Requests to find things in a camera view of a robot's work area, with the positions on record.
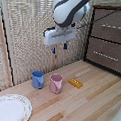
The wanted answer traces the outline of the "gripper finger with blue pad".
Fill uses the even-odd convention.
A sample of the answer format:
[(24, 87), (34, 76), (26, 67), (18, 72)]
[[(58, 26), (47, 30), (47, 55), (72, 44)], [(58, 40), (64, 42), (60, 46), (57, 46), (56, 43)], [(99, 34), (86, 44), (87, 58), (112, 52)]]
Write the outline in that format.
[(56, 54), (56, 47), (53, 47), (51, 52), (52, 52), (52, 54)]
[(68, 44), (64, 43), (63, 49), (68, 49)]

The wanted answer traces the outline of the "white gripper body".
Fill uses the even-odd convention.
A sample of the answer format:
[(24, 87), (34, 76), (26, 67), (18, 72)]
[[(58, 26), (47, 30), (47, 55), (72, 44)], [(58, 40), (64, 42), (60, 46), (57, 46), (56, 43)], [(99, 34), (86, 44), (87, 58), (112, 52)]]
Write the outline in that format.
[(56, 27), (48, 28), (44, 31), (44, 44), (52, 46), (73, 39), (75, 36), (76, 29), (74, 27), (62, 28), (59, 31)]

